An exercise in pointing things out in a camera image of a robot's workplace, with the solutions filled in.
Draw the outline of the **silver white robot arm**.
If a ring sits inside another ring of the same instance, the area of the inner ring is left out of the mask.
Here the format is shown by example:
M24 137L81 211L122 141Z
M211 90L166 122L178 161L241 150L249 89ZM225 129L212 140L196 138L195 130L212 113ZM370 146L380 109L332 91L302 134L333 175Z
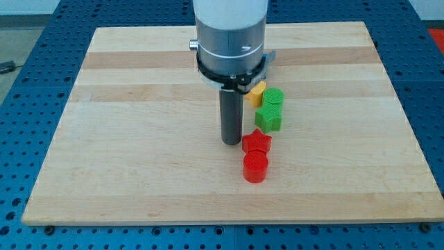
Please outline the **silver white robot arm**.
M219 91L221 139L242 138L243 97L266 75L275 52L264 53L268 0L193 0L196 51L202 79Z

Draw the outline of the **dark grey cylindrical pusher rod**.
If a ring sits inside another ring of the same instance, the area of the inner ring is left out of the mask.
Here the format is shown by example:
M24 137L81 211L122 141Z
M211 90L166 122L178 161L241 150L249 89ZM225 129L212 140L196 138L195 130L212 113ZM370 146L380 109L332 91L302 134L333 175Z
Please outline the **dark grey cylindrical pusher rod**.
M227 145L239 144L242 137L243 97L236 92L219 92L221 139Z

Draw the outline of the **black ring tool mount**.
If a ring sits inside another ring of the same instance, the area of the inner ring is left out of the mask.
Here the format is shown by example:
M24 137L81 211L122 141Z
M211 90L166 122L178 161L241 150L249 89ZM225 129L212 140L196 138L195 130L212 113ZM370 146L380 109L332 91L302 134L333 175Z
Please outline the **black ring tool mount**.
M247 71L245 74L230 76L211 72L203 65L198 54L196 54L196 61L201 78L212 88L218 91L248 94L257 84L266 78L268 66L275 60L275 57L276 51L271 51L262 56L256 68Z

